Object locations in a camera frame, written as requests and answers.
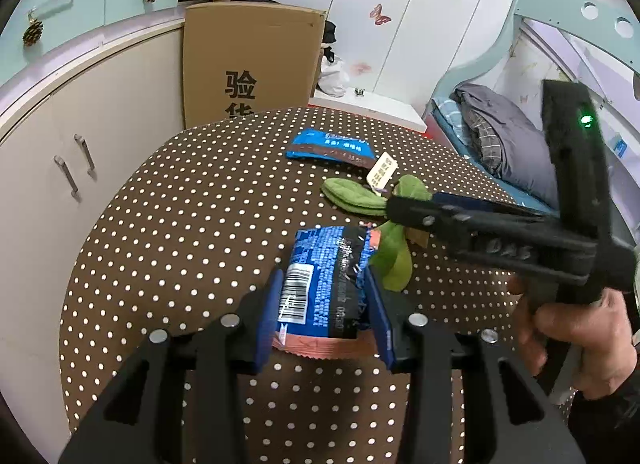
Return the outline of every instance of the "barcode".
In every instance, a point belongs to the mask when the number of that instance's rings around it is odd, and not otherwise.
[[[305,324],[313,264],[290,264],[280,295],[278,321]]]

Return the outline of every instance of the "brown tablecloth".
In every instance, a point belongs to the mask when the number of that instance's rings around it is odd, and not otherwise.
[[[234,311],[239,299],[286,264],[296,231],[358,224],[321,197],[326,177],[364,179],[361,168],[285,157],[302,129],[366,139],[432,192],[513,202],[487,176],[430,139],[382,121],[302,108],[219,121],[172,137],[113,198],[90,232],[68,284],[60,367],[70,427],[153,329],[191,332]],[[496,329],[511,346],[514,300],[504,271],[450,260],[437,240],[411,245],[405,293],[452,329]],[[452,462],[462,462],[463,395],[454,380]],[[241,379],[251,462],[396,461],[408,377],[373,354],[321,361],[274,351]],[[187,385],[187,438],[194,390]],[[186,445],[184,462],[195,457]]]

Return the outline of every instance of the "gray blanket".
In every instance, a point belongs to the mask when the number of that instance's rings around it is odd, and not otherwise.
[[[484,120],[500,141],[500,161],[494,158],[489,163],[482,162],[486,154],[482,152],[482,138],[474,141],[476,148],[479,145],[482,164],[496,177],[558,209],[556,171],[544,134],[516,104],[488,87],[463,83],[456,89],[455,96],[467,125],[475,130],[486,129],[486,125],[479,124],[479,120]]]

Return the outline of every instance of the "human hand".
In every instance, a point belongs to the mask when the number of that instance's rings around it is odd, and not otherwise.
[[[511,279],[508,289],[512,295],[522,295],[524,282]],[[520,354],[534,376],[546,362],[546,350],[536,332],[584,348],[582,365],[572,386],[581,390],[586,399],[600,399],[615,392],[638,364],[625,300],[619,291],[605,289],[597,307],[547,303],[533,316],[527,297],[522,296],[513,319]]]

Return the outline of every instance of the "blue gripper pad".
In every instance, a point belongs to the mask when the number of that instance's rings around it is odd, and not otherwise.
[[[262,310],[262,317],[258,323],[255,343],[255,366],[258,370],[264,366],[271,354],[271,341],[276,330],[278,318],[278,306],[280,304],[280,292],[284,274],[281,269],[273,271],[267,281],[267,299]]]
[[[381,289],[378,288],[370,267],[365,269],[364,291],[369,302],[369,322],[376,338],[380,359],[385,362],[386,368],[391,370],[396,363],[391,323],[380,297]]]

